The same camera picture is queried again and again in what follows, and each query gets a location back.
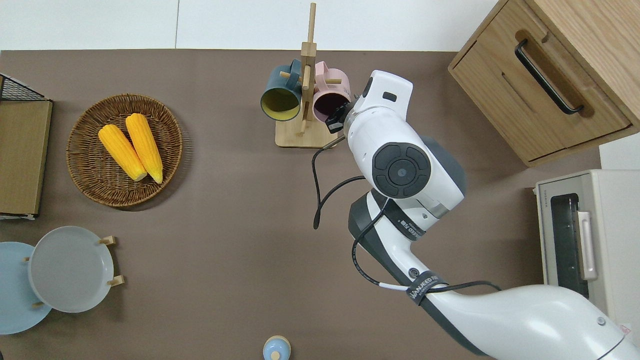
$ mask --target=wicker basket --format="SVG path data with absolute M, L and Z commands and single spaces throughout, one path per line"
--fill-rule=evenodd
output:
M 127 138 L 125 119 L 132 113 L 147 117 L 163 162 L 163 182 L 150 176 L 134 182 L 109 155 L 98 131 L 106 124 L 118 126 Z M 71 179 L 89 199 L 114 208 L 141 204 L 171 181 L 182 157 L 182 133 L 171 111 L 144 95 L 108 97 L 88 108 L 78 119 L 67 142 L 67 167 Z

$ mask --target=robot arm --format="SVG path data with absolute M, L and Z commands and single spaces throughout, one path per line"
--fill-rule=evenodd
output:
M 475 296 L 424 292 L 445 285 L 413 255 L 411 245 L 463 200 L 466 181 L 448 152 L 406 123 L 411 92 L 409 81 L 375 70 L 363 95 L 338 124 L 335 119 L 328 122 L 330 129 L 344 126 L 354 159 L 373 187 L 351 206 L 353 237 L 360 236 L 360 245 L 399 284 L 409 287 L 409 296 L 477 355 L 498 360 L 640 360 L 640 351 L 618 326 L 571 290 L 532 285 Z M 361 236 L 381 211 L 384 216 Z

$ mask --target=plate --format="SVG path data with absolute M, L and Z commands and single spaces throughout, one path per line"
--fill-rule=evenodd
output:
M 31 307 L 40 300 L 29 284 L 29 263 L 33 246 L 12 241 L 0 243 L 0 335 L 32 328 L 49 314 L 51 307 Z
M 40 239 L 29 261 L 36 296 L 65 313 L 87 311 L 107 296 L 113 259 L 100 238 L 78 226 L 63 226 Z

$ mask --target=black handle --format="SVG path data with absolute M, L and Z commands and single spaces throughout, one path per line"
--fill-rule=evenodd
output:
M 553 102 L 557 105 L 557 107 L 563 113 L 565 113 L 567 115 L 571 115 L 571 114 L 575 114 L 578 111 L 582 110 L 584 108 L 584 105 L 580 105 L 575 109 L 573 109 L 569 105 L 567 105 L 567 103 L 563 100 L 562 97 L 560 97 L 560 95 L 558 94 L 558 92 L 556 92 L 556 90 L 553 88 L 553 86 L 551 86 L 551 84 L 547 81 L 547 79 L 545 79 L 544 75 L 535 67 L 535 65 L 533 65 L 531 60 L 522 51 L 522 47 L 526 43 L 527 43 L 527 39 L 524 39 L 523 41 L 521 41 L 518 44 L 518 46 L 516 46 L 516 51 L 515 51 L 516 52 L 516 57 L 518 58 L 518 60 L 520 60 L 522 65 L 524 65 L 525 69 L 527 69 L 529 71 L 529 73 L 531 74 L 531 76 L 533 76 L 533 78 L 538 82 L 538 84 L 540 84 L 540 86 L 542 86 L 542 89 L 547 93 L 547 95 L 549 95 L 551 100 L 553 100 Z

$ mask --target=brown table surface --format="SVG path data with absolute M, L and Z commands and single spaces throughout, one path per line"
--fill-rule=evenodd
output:
M 0 72 L 54 100 L 40 217 L 0 222 L 0 241 L 35 245 L 51 229 L 115 235 L 127 283 L 97 307 L 51 313 L 0 336 L 15 359 L 262 359 L 274 334 L 293 359 L 475 359 L 399 291 L 362 279 L 350 257 L 347 215 L 368 191 L 347 185 L 313 230 L 312 149 L 281 149 L 259 107 L 269 71 L 296 51 L 3 51 Z M 542 282 L 532 188 L 536 181 L 599 168 L 591 149 L 526 168 L 448 74 L 454 53 L 318 52 L 361 92 L 374 69 L 415 85 L 409 123 L 467 171 L 467 198 L 413 246 L 451 283 L 486 279 L 503 288 Z M 165 103 L 184 132 L 183 161 L 169 187 L 135 211 L 97 204 L 65 163 L 70 130 L 110 95 Z M 345 143 L 317 161 L 321 189 L 359 175 Z M 362 251 L 362 267 L 392 281 Z M 470 289 L 484 293 L 490 289 Z

